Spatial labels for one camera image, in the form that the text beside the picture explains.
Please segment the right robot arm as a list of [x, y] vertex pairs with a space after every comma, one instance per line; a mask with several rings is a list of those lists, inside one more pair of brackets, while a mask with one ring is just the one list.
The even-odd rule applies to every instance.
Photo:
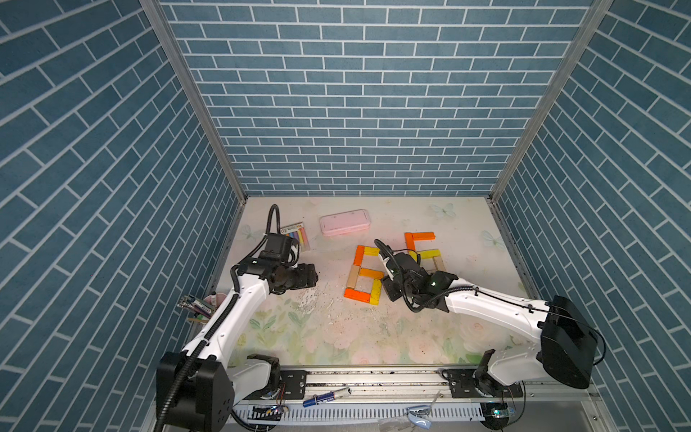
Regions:
[[568, 298], [556, 295], [544, 301], [500, 293], [446, 271], [428, 273], [410, 254], [386, 245], [379, 250], [386, 269], [384, 288], [413, 313], [466, 315], [523, 338], [519, 346], [483, 353], [473, 373], [482, 394], [496, 396], [514, 384], [541, 378], [574, 389], [590, 387], [601, 336]]

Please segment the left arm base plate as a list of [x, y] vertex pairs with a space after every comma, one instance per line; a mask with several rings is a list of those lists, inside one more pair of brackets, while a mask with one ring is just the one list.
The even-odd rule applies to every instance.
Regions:
[[302, 401], [305, 398], [308, 372], [306, 370], [282, 371], [278, 385], [273, 390], [260, 389], [248, 394], [244, 401], [281, 400]]

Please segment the natural wood block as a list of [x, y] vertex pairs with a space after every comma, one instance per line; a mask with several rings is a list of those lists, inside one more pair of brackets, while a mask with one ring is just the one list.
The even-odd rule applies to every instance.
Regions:
[[441, 256], [432, 257], [432, 260], [435, 267], [435, 271], [446, 271], [446, 265], [444, 264], [444, 260]]
[[347, 289], [356, 289], [357, 279], [360, 272], [360, 266], [351, 266], [350, 272], [347, 277]]

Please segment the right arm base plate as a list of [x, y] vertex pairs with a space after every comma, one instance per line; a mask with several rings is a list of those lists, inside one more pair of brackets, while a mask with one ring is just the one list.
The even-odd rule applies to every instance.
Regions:
[[442, 369], [439, 374], [448, 382], [449, 390], [455, 399], [494, 398], [518, 399], [525, 393], [520, 383], [506, 386], [486, 372], [469, 368]]

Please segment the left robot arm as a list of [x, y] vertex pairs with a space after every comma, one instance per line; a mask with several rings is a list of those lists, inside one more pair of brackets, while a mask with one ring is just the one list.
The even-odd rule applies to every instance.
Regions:
[[300, 243], [280, 233], [268, 233], [230, 270], [232, 287], [202, 330], [178, 352], [161, 358], [156, 374], [156, 431], [166, 426], [190, 431], [220, 431], [233, 419], [250, 431], [235, 411], [253, 393], [277, 392], [280, 362], [272, 356], [249, 356], [230, 368], [239, 337], [272, 294], [313, 288], [319, 277], [313, 264], [300, 263]]

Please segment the yellow block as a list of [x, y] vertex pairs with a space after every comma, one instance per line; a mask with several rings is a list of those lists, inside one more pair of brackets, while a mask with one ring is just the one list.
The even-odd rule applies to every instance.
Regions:
[[441, 252], [438, 249], [419, 251], [417, 254], [421, 259], [434, 259], [435, 257], [441, 256]]
[[372, 289], [370, 292], [369, 303], [371, 305], [377, 306], [380, 303], [380, 299], [381, 299], [381, 281], [378, 279], [374, 279], [372, 281]]
[[379, 253], [380, 250], [375, 247], [365, 247], [365, 252], [363, 252], [366, 256], [370, 257], [376, 257]]

